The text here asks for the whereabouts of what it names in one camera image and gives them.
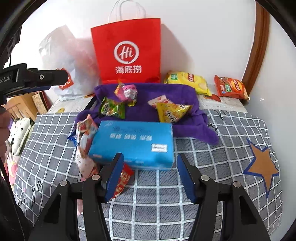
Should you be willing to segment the person left hand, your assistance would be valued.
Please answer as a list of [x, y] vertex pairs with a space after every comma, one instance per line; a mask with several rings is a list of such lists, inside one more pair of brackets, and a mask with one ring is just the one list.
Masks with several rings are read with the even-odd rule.
[[10, 113], [1, 106], [1, 114], [0, 114], [0, 155], [1, 160], [5, 161], [6, 154], [6, 141], [9, 138], [10, 130], [9, 125], [11, 122]]

